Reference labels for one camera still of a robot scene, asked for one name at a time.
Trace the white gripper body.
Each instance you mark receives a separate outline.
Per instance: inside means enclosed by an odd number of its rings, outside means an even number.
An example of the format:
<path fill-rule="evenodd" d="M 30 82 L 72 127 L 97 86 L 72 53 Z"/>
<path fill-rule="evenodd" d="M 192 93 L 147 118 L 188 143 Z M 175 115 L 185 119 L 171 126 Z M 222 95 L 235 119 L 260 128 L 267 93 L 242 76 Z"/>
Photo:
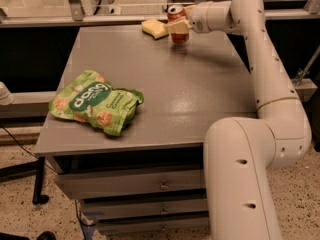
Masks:
<path fill-rule="evenodd" d="M 191 28 L 196 33 L 208 33 L 210 32 L 209 26 L 208 26 L 208 9 L 210 7 L 210 2 L 203 2 L 191 10 L 187 11 L 187 18 L 191 25 Z"/>

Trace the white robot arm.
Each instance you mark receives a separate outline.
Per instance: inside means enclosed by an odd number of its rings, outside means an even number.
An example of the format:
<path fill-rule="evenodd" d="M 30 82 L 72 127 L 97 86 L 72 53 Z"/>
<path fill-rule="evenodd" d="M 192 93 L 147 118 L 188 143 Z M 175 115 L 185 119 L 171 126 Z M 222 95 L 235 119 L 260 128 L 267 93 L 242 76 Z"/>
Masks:
<path fill-rule="evenodd" d="M 190 32 L 223 31 L 245 41 L 257 116 L 213 123 L 203 167 L 213 240 L 282 240 L 267 171 L 295 163 L 311 144 L 303 105 L 267 33 L 263 0 L 172 5 L 165 29 L 176 43 Z"/>

